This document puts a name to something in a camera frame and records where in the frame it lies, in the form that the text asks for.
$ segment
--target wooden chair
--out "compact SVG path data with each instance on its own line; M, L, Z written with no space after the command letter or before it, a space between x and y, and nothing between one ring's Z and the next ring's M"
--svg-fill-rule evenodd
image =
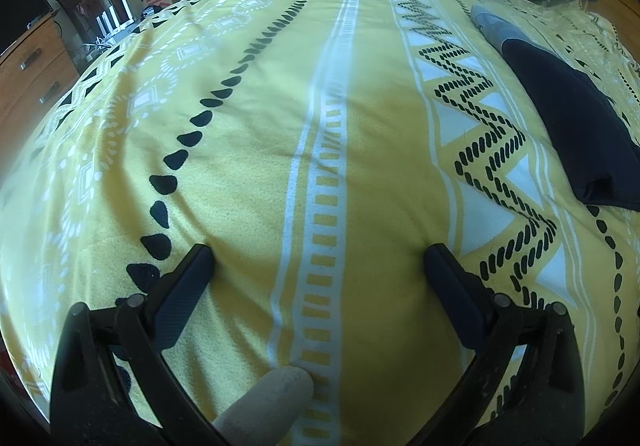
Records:
M112 6L120 23L127 22L129 15L122 0L57 0L68 15L72 24L78 30L83 42L94 42L97 36L102 36L102 30L96 17L102 17Z

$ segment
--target drawer handle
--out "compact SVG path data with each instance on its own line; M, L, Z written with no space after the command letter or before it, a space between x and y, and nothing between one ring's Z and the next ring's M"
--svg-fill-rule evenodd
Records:
M44 96L38 100L40 102L40 105L44 105L53 96L55 96L56 92L58 92L58 89L60 89L60 83L57 81L54 81L53 85L49 88L49 90L46 93L44 93Z
M20 69L24 71L27 67L33 64L33 62L35 62L37 57L39 57L41 54L42 54L42 49L40 48L33 51L30 55L28 55L25 61L20 64Z

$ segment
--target yellow patterned blanket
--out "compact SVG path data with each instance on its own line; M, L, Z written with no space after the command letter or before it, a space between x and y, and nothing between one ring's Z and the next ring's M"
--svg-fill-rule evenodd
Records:
M517 303L570 309L591 427L638 360L638 214L575 200L475 3L640 137L636 64L577 5L184 0L99 58L0 194L1 331L42 411L70 305L148 291L205 243L216 276L165 353L204 415L292 363L316 395L288 444L402 445L470 361L420 270L443 242Z

